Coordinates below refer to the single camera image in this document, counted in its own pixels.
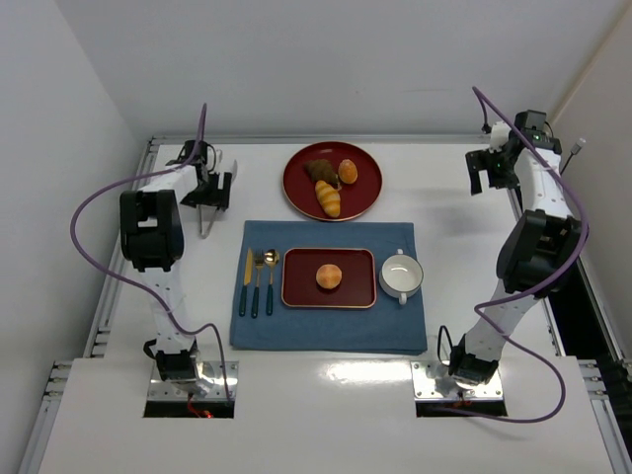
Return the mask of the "metal tongs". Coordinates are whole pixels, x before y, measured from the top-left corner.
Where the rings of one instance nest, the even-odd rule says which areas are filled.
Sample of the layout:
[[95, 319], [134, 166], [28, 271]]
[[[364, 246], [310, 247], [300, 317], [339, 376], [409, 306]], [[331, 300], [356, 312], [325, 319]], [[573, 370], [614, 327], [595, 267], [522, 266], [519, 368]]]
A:
[[[238, 173], [237, 161], [234, 159], [229, 159], [226, 163], [220, 164], [219, 170], [213, 173], [221, 173], [221, 172], [232, 173], [232, 185], [233, 185], [237, 178], [237, 173]], [[198, 232], [201, 239], [206, 239], [209, 236], [215, 220], [225, 211], [221, 211], [217, 209], [216, 207], [208, 207], [208, 206], [197, 207]]]

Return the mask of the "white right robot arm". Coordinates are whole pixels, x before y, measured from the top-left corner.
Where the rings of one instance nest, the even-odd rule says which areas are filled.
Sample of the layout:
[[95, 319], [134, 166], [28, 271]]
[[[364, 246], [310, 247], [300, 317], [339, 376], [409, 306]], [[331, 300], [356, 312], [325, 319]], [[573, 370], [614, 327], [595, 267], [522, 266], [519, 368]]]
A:
[[494, 305], [484, 309], [483, 318], [450, 352], [449, 374], [469, 385], [492, 378], [522, 316], [561, 283], [554, 281], [534, 294], [528, 290], [557, 272], [580, 241], [582, 222], [556, 181], [561, 143], [545, 132], [545, 125], [545, 113], [520, 112], [512, 125], [490, 127], [488, 148], [465, 156], [472, 195], [482, 192], [480, 175], [485, 173], [490, 187], [519, 191], [522, 209], [497, 259]]

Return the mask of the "round pink bread bun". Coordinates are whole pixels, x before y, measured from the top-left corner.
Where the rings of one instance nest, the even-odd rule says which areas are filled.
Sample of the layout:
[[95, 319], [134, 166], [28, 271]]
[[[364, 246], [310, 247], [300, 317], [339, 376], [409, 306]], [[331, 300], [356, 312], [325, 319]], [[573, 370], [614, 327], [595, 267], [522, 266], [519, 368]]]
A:
[[324, 264], [316, 272], [317, 284], [326, 290], [337, 288], [343, 278], [342, 270], [334, 264]]

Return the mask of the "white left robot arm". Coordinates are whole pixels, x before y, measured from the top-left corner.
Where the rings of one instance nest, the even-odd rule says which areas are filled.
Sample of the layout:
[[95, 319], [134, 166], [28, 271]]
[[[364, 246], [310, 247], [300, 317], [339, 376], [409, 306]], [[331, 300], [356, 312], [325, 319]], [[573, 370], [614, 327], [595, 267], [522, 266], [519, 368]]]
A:
[[122, 255], [149, 289], [156, 338], [143, 350], [163, 382], [193, 385], [201, 381], [198, 331], [189, 317], [180, 282], [186, 239], [180, 208], [197, 212], [199, 237], [206, 238], [216, 216], [225, 211], [236, 170], [216, 170], [221, 153], [204, 140], [188, 140], [177, 158], [137, 191], [119, 197]]

